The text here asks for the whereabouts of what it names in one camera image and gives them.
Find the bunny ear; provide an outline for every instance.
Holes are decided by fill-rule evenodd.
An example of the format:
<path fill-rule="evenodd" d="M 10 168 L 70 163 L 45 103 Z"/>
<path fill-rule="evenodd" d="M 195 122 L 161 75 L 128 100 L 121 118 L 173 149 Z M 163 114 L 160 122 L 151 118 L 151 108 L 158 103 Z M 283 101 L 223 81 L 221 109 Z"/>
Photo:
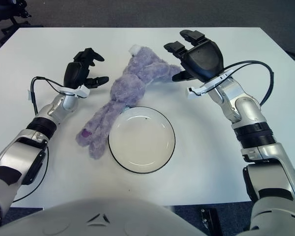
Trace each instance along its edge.
<path fill-rule="evenodd" d="M 100 110 L 98 110 L 95 115 L 85 124 L 82 130 L 77 134 L 75 140 L 80 146 L 85 147 L 92 142 L 92 134 L 103 122 L 103 118 L 108 112 L 110 106 L 111 103 L 107 103 Z"/>
<path fill-rule="evenodd" d="M 101 158 L 101 156 L 104 154 L 105 147 L 106 147 L 105 143 L 101 143 L 97 141 L 92 142 L 90 143 L 88 147 L 89 155 L 95 160 L 97 160 Z"/>

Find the plush bunny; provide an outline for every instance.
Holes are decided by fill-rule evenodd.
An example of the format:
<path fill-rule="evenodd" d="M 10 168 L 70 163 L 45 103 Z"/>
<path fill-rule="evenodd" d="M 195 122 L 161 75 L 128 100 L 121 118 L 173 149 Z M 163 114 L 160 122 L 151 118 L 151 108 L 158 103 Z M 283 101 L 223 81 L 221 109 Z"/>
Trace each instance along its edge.
<path fill-rule="evenodd" d="M 77 134 L 79 145 L 89 145 L 91 157 L 100 158 L 117 116 L 126 108 L 134 107 L 144 96 L 146 86 L 155 81 L 170 81 L 181 69 L 160 59 L 150 48 L 134 45 L 132 58 L 111 88 L 111 101 L 104 105 Z"/>

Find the gray carpet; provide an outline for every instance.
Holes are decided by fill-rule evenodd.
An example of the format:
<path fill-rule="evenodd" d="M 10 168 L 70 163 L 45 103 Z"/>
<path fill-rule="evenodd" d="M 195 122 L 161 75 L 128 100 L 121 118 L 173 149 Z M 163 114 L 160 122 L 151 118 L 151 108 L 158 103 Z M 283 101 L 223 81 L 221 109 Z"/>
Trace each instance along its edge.
<path fill-rule="evenodd" d="M 295 52 L 295 0 L 28 0 L 45 27 L 261 27 Z M 0 22 L 0 29 L 10 21 Z"/>

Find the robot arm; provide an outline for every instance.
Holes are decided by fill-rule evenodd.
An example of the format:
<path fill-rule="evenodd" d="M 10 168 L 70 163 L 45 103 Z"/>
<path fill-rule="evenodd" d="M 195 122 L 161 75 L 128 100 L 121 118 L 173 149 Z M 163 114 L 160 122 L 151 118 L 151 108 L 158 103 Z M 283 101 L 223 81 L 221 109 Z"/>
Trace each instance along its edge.
<path fill-rule="evenodd" d="M 243 235 L 295 232 L 295 169 L 283 146 L 275 140 L 260 104 L 231 77 L 232 70 L 224 72 L 223 57 L 215 43 L 198 31 L 183 30 L 180 34 L 194 48 L 186 50 L 179 42 L 164 46 L 186 69 L 173 81 L 197 78 L 204 82 L 200 88 L 187 88 L 187 97 L 208 93 L 232 122 L 244 160 L 254 163 L 243 169 L 247 193 L 255 202 L 251 231 Z"/>
<path fill-rule="evenodd" d="M 0 223 L 20 186 L 35 180 L 49 140 L 61 122 L 77 109 L 78 99 L 86 98 L 89 89 L 108 82 L 108 77 L 87 79 L 94 59 L 104 60 L 92 48 L 79 52 L 66 69 L 64 87 L 59 88 L 59 95 L 0 153 Z"/>

